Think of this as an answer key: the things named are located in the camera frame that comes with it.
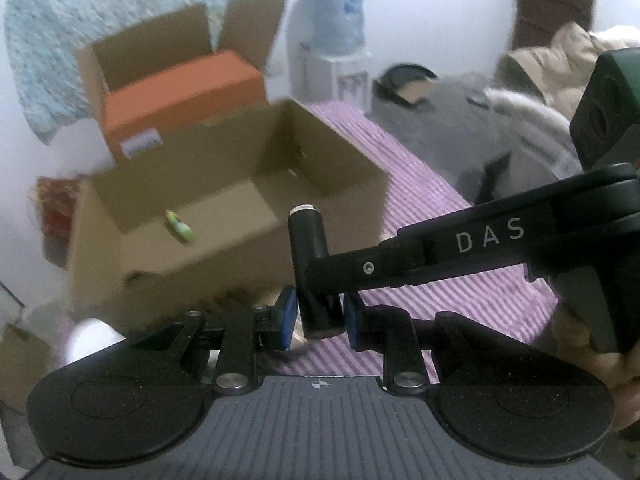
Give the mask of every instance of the water bottle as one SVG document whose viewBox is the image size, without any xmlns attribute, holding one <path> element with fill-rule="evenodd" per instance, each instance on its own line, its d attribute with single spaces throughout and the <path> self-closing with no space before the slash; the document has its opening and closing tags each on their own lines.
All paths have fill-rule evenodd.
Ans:
<svg viewBox="0 0 640 480">
<path fill-rule="evenodd" d="M 314 0 L 313 49 L 325 56 L 348 56 L 362 49 L 364 0 Z"/>
</svg>

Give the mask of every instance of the gray ribbed plate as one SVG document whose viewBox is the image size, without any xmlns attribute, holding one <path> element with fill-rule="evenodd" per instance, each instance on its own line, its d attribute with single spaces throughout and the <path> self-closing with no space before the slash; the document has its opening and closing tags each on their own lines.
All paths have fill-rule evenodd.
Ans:
<svg viewBox="0 0 640 480">
<path fill-rule="evenodd" d="M 421 400 L 373 377 L 267 377 L 217 400 L 198 430 L 147 462 L 108 470 L 42 463 L 31 480 L 614 480 L 593 458 L 552 467 L 494 462 L 451 438 Z"/>
</svg>

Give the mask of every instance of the black cylinder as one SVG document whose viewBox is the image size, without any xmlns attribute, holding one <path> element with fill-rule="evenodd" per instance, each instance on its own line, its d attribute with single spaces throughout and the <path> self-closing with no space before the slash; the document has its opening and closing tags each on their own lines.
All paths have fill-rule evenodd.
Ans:
<svg viewBox="0 0 640 480">
<path fill-rule="evenodd" d="M 289 240 L 305 337 L 325 339 L 341 334 L 344 332 L 344 314 L 340 296 L 315 294 L 307 286 L 309 262 L 329 255 L 322 215 L 312 205 L 298 206 L 289 214 Z"/>
</svg>

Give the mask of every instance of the pink striped fabric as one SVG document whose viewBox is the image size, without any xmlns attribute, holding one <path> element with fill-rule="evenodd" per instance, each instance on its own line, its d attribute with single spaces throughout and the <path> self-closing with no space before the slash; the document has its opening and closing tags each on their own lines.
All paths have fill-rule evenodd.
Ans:
<svg viewBox="0 0 640 480">
<path fill-rule="evenodd" d="M 390 234 L 404 225 L 469 206 L 442 177 L 359 110 L 339 102 L 313 105 L 310 110 L 388 171 L 390 185 L 383 223 Z M 545 282 L 526 282 L 522 266 L 421 286 L 370 290 L 361 295 L 365 304 L 401 306 L 419 319 L 433 319 L 441 310 L 459 312 L 524 342 L 540 333 L 556 306 L 556 297 Z M 425 358 L 435 380 L 427 352 Z M 351 351 L 346 335 L 267 359 L 269 367 L 287 375 L 382 373 L 382 357 L 374 352 Z"/>
</svg>

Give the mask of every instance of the crosshair symbol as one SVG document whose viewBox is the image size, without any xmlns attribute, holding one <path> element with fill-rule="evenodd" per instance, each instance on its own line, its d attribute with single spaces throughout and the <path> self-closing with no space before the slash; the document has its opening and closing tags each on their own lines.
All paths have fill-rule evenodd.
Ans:
<svg viewBox="0 0 640 480">
<path fill-rule="evenodd" d="M 326 381 L 323 381 L 322 379 L 318 379 L 317 381 L 313 381 L 312 383 L 310 383 L 311 386 L 313 386 L 316 390 L 323 390 L 324 388 L 326 388 L 327 386 L 331 386 L 329 383 L 327 383 Z"/>
</svg>

